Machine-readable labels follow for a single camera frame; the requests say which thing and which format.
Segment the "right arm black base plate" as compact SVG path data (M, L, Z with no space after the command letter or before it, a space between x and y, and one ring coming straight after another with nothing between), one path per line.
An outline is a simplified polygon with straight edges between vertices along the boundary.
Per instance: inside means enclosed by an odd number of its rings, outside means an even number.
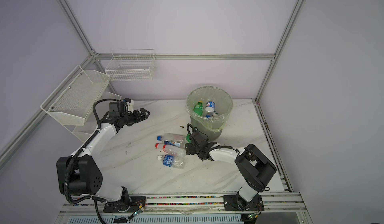
M247 202L240 195L225 195L224 199L224 208L225 211L264 211L264 202L262 197L257 194L253 199Z

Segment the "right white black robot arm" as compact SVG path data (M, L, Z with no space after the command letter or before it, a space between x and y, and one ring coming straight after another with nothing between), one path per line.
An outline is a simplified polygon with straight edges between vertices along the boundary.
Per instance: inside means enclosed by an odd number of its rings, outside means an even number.
M245 180L236 194L238 205L249 205L264 192L277 172L275 164L254 144L244 148L221 145L207 140L192 140L185 145L187 155L197 155L200 160L221 161L236 165Z

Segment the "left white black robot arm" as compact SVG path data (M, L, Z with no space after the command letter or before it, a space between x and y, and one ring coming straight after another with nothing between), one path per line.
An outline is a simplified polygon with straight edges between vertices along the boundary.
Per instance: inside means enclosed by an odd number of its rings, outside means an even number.
M95 158L109 141L125 126L147 120L150 112L145 108L126 112L107 112L99 120L90 138L71 155L60 157L56 162L59 189L69 204L85 200L103 203L119 203L130 206L131 198L125 187L104 181Z

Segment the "green bottle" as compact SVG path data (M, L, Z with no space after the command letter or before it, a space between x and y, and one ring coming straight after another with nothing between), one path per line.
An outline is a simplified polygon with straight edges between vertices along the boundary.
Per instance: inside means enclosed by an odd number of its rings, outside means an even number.
M186 135L186 143L191 143L192 142L192 139L191 139L191 136L189 134Z
M198 116L202 116L202 114L203 114L203 112L204 112L204 106L203 106L202 101L199 101L199 102L194 106L193 111L194 111L194 113L197 114Z

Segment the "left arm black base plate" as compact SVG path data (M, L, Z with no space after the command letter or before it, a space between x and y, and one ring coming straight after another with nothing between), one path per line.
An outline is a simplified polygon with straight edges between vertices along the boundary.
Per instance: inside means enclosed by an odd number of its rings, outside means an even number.
M146 197L134 196L130 197L128 202L116 201L108 202L103 209L104 213L134 213L139 210L140 207L144 208L146 204Z

